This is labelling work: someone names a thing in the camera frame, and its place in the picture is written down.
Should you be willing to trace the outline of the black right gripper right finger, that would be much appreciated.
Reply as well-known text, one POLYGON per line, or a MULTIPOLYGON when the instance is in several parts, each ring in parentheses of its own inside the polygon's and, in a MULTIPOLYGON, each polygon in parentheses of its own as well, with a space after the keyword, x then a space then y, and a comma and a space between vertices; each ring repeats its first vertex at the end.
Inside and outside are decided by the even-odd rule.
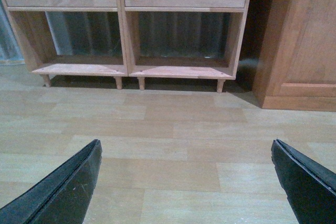
POLYGON ((335 223, 335 173, 276 139, 271 159, 299 223, 335 223))

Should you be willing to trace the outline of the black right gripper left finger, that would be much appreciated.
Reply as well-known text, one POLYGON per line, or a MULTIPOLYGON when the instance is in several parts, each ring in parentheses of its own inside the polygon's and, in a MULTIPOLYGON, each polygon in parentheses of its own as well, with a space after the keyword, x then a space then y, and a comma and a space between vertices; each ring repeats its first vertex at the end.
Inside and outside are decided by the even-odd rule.
POLYGON ((1 223, 83 223, 100 170, 93 140, 28 191, 1 208, 1 223))

